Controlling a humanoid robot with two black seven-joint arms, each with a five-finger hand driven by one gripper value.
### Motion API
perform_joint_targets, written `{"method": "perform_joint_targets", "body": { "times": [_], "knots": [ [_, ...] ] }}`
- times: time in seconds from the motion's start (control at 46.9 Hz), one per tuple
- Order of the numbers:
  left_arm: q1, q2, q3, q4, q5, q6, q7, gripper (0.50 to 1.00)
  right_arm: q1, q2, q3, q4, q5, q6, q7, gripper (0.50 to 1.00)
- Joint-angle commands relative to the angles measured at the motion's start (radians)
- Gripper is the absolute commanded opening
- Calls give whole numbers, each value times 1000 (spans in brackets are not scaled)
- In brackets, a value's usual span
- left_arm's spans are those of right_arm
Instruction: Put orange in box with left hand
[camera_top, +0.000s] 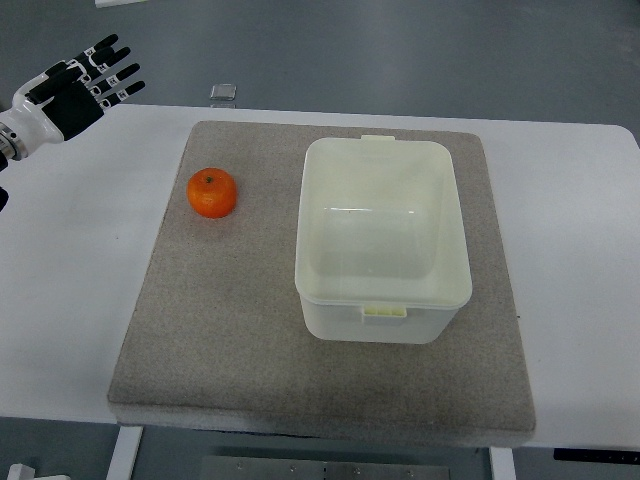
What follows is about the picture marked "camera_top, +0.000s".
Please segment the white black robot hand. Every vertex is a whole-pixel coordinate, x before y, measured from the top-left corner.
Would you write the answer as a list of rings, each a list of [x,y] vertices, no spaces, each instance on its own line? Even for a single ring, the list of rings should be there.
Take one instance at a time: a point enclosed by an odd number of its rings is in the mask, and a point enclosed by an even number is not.
[[[105,37],[50,66],[14,93],[11,107],[1,113],[1,124],[19,136],[26,157],[44,144],[73,139],[145,87],[142,80],[126,83],[140,66],[122,65],[130,49],[115,49],[117,41],[115,34]]]

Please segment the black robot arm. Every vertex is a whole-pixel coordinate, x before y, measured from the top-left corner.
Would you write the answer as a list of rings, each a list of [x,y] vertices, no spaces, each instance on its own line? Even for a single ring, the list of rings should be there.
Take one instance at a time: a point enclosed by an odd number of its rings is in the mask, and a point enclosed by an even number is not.
[[[19,136],[4,123],[1,124],[1,170],[10,161],[20,161],[26,157],[26,150]]]

